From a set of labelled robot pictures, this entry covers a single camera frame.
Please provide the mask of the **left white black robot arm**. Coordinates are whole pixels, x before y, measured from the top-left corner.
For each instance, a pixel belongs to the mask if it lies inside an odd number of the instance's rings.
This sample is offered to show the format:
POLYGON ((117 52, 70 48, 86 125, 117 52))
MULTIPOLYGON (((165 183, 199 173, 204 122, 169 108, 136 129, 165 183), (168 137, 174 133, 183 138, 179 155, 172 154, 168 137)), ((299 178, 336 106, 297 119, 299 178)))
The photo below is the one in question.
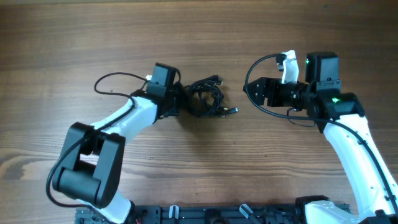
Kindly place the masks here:
POLYGON ((68 129, 60 157, 47 177, 49 200, 55 190, 77 200, 107 223, 141 223, 135 204, 119 191, 125 145, 157 120, 178 114, 180 71, 157 63, 144 86, 127 95, 127 103, 91 125, 76 122, 68 129))

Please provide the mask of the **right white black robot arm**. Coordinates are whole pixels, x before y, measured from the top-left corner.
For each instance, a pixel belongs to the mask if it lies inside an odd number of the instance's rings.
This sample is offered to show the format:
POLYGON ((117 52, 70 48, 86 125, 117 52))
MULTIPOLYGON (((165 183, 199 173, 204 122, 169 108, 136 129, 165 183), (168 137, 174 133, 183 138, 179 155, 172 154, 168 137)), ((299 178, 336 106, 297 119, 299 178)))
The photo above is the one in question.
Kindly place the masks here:
POLYGON ((274 58, 281 78, 246 77, 243 90, 259 110, 294 123, 313 121, 337 153, 353 189, 358 215, 337 207, 324 195, 295 201, 300 223, 397 223, 397 182, 371 136, 364 108, 354 93, 341 92, 339 58, 334 52, 310 52, 305 81, 299 82, 294 50, 267 55, 251 65, 274 58))

